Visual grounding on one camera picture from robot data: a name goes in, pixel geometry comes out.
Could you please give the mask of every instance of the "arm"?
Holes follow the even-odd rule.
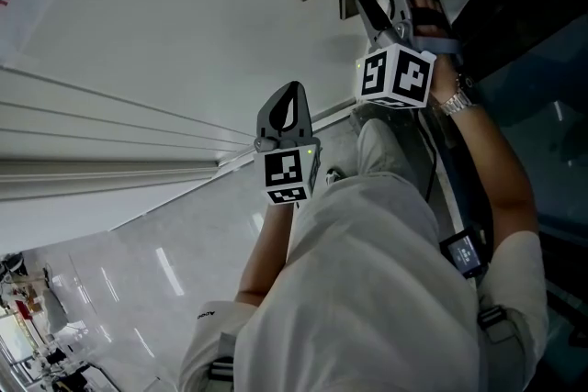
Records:
[[[457,91],[457,74],[448,58],[435,63],[431,93],[445,103]],[[523,166],[498,127],[481,106],[451,115],[468,145],[484,191],[490,200],[494,251],[520,230],[538,232],[533,190]]]
[[[286,264],[294,205],[267,208],[264,227],[245,266],[236,302],[259,306]]]

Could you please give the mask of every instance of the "small display screen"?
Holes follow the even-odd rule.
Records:
[[[454,241],[448,247],[451,258],[458,270],[465,274],[481,265],[480,258],[469,239],[469,236]]]

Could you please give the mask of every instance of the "hand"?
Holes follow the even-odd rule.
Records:
[[[436,0],[414,0],[417,7],[432,8],[443,13],[443,8]],[[417,36],[446,38],[447,33],[436,25],[420,25],[416,27]],[[458,90],[458,73],[446,54],[438,54],[433,69],[431,95],[439,102],[445,103]]]

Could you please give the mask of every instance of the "gray t-shirt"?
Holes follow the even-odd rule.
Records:
[[[400,177],[332,185],[299,213],[287,265],[259,308],[202,307],[181,390],[198,390],[222,332],[237,335],[237,392],[476,390],[479,294],[523,315],[538,359],[547,330],[538,236],[504,241],[479,293],[437,240],[433,212]]]

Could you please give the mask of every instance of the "gray pants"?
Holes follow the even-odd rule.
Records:
[[[357,138],[357,173],[391,172],[416,185],[414,171],[388,125],[380,119],[368,121]]]

